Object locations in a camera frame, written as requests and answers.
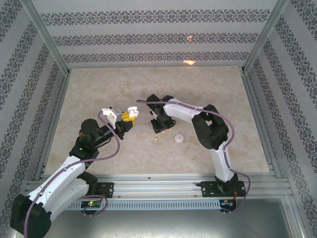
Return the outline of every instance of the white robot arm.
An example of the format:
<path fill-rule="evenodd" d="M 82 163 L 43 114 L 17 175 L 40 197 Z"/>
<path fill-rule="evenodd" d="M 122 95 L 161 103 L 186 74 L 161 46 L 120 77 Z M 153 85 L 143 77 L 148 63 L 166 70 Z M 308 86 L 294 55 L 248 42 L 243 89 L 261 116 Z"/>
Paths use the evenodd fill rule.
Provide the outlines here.
<path fill-rule="evenodd" d="M 129 107 L 127 112 L 122 112 L 118 108 L 102 109 L 102 112 L 108 120 L 108 126 L 113 128 L 114 133 L 121 140 L 124 134 L 134 126 L 139 113 L 136 107 Z M 98 148 L 109 143 L 113 136 L 114 134 L 106 125 L 99 127 L 96 120 L 85 120 L 81 124 L 79 137 L 74 147 L 58 170 L 27 196 L 19 194 L 14 199 L 10 226 L 24 234 L 26 212 L 38 194 L 41 194 L 31 208 L 27 233 L 30 238 L 42 238 L 49 231 L 56 217 L 73 201 L 86 194 L 96 195 L 98 179 L 85 171 L 92 161 L 78 163 L 69 168 L 68 166 L 76 162 L 95 159 L 99 154 Z M 61 170 L 65 171 L 55 177 Z"/>
<path fill-rule="evenodd" d="M 156 95 L 151 95 L 147 98 L 147 102 L 167 102 L 166 104 L 147 104 L 152 110 L 155 119 L 151 120 L 155 133 L 159 133 L 165 129 L 171 128 L 175 125 L 174 118 L 179 118 L 191 123 L 194 126 L 198 140 L 207 149 L 209 149 L 211 157 L 214 162 L 216 171 L 217 187 L 222 193 L 230 191 L 235 185 L 238 177 L 227 166 L 224 158 L 223 147 L 228 139 L 228 127 L 220 117 L 212 114 L 203 113 L 196 109 L 205 109 L 218 113 L 216 108 L 212 105 L 206 107 L 194 107 L 192 105 L 178 101 L 169 95 L 160 99 Z M 231 166 L 230 158 L 226 148 L 227 161 Z"/>

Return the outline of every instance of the damask striped wall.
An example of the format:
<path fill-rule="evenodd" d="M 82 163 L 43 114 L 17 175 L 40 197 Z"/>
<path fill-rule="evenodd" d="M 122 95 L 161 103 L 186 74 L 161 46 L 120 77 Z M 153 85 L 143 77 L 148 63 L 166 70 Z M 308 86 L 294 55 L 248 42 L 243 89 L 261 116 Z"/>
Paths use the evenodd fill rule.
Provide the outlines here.
<path fill-rule="evenodd" d="M 276 0 L 35 0 L 69 68 L 243 65 Z"/>
<path fill-rule="evenodd" d="M 18 0 L 0 0 L 0 237 L 34 173 L 64 75 Z"/>
<path fill-rule="evenodd" d="M 289 1 L 249 77 L 280 171 L 317 237 L 317 0 Z"/>

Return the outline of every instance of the aluminum frame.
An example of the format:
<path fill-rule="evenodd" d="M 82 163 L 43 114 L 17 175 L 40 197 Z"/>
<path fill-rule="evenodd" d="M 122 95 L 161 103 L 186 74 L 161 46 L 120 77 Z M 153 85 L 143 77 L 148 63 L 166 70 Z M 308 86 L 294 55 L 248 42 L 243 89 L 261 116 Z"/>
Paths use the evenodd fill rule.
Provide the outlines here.
<path fill-rule="evenodd" d="M 272 148 L 269 143 L 269 139 L 265 132 L 264 122 L 261 117 L 259 106 L 256 103 L 255 95 L 250 85 L 250 79 L 243 73 L 242 68 L 240 68 L 240 72 L 269 168 L 268 173 L 249 173 L 251 178 L 251 189 L 247 199 L 281 199 L 292 236 L 294 238 L 306 238 L 307 233 L 303 225 L 303 221 L 300 216 L 289 180 L 287 178 L 281 178 Z M 67 84 L 68 82 L 65 83 L 65 88 L 63 89 L 64 93 L 66 92 Z M 62 94 L 62 99 L 58 104 L 58 113 L 54 119 L 53 129 L 51 131 L 52 138 L 57 126 L 58 115 L 62 107 L 64 93 Z M 43 160 L 45 160 L 45 164 L 48 159 L 51 145 L 52 141 L 50 141 L 49 145 L 46 147 L 46 155 L 43 158 Z M 44 174 L 46 166 L 45 164 L 43 162 L 42 171 L 41 173 L 38 173 L 39 180 L 27 182 L 25 194 L 40 186 L 40 184 L 42 184 L 50 176 Z M 224 198 L 203 198 L 201 188 L 196 186 L 196 184 L 201 181 L 214 181 L 214 175 L 215 174 L 149 174 L 96 176 L 100 182 L 110 181 L 114 183 L 113 198 L 109 199 L 110 202 L 116 204 L 130 204 L 135 203 L 136 201 L 219 201 L 220 199 Z M 248 186 L 248 181 L 246 178 L 240 176 L 239 180 L 244 181 L 245 186 Z M 74 207 L 71 206 L 69 207 L 69 210 L 74 210 Z"/>
<path fill-rule="evenodd" d="M 21 3 L 28 13 L 29 17 L 33 21 L 36 29 L 38 30 L 39 34 L 41 35 L 44 43 L 47 45 L 50 53 L 52 54 L 54 60 L 56 61 L 58 67 L 63 72 L 64 75 L 69 73 L 69 68 L 66 65 L 66 62 L 60 53 L 53 37 L 51 36 L 48 28 L 46 27 L 41 15 L 37 11 L 34 3 L 32 0 L 21 0 Z"/>
<path fill-rule="evenodd" d="M 40 161 L 39 161 L 38 170 L 36 171 L 36 174 L 35 174 L 35 180 L 39 180 L 41 178 L 41 175 L 44 172 L 43 169 L 45 169 L 45 164 L 47 163 L 47 161 L 49 159 L 54 135 L 55 135 L 56 128 L 57 128 L 59 115 L 61 112 L 61 108 L 63 106 L 64 98 L 66 95 L 66 91 L 67 91 L 67 87 L 68 87 L 68 83 L 69 83 L 69 79 L 70 79 L 70 74 L 71 74 L 71 71 L 65 76 L 66 78 L 65 78 L 65 81 L 63 83 L 60 97 L 58 99 L 58 103 L 56 105 L 55 113 L 54 113 L 54 116 L 52 119 L 53 123 L 52 123 L 50 130 L 48 132 L 48 140 L 45 143 L 43 153 L 42 153 L 42 156 L 41 156 Z"/>
<path fill-rule="evenodd" d="M 283 12 L 284 8 L 286 7 L 288 0 L 277 0 L 271 14 L 269 15 L 257 41 L 255 42 L 254 46 L 252 47 L 249 56 L 243 65 L 244 72 L 248 73 L 256 60 L 258 54 L 260 53 L 263 45 L 265 44 L 268 36 L 270 35 L 274 25 L 276 24 L 277 20 L 279 19 L 281 13 Z"/>

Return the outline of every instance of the white bottle cap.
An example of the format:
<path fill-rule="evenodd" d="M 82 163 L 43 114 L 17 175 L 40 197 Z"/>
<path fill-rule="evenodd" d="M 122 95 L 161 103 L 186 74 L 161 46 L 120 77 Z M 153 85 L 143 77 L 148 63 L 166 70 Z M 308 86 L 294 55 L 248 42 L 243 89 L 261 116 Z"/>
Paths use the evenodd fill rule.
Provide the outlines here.
<path fill-rule="evenodd" d="M 177 143 L 182 143 L 184 141 L 184 136 L 182 134 L 176 134 L 174 139 Z"/>
<path fill-rule="evenodd" d="M 129 117 L 138 117 L 139 111 L 137 109 L 136 106 L 128 107 Z"/>

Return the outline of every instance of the beige marble floor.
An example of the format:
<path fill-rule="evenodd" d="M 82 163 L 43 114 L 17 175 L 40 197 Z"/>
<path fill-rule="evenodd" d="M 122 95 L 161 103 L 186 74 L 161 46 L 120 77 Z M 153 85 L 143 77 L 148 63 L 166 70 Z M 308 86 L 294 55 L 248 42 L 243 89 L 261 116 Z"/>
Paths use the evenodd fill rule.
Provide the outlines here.
<path fill-rule="evenodd" d="M 97 119 L 101 108 L 109 106 L 126 110 L 136 104 L 135 100 L 145 100 L 152 93 L 159 97 L 168 94 L 196 106 L 215 105 L 236 129 L 236 137 L 229 146 L 232 166 L 242 172 L 268 171 L 238 67 L 188 66 L 73 69 L 45 173 L 53 173 L 68 156 L 83 120 Z M 121 141 L 119 154 L 107 161 L 94 162 L 88 172 L 214 172 L 209 151 L 200 145 L 192 125 L 176 119 L 173 129 L 155 135 L 149 108 L 137 106 L 140 111 L 137 124 Z M 184 135 L 184 142 L 174 141 L 177 133 Z M 100 149 L 99 157 L 115 150 L 116 142 L 112 140 Z"/>

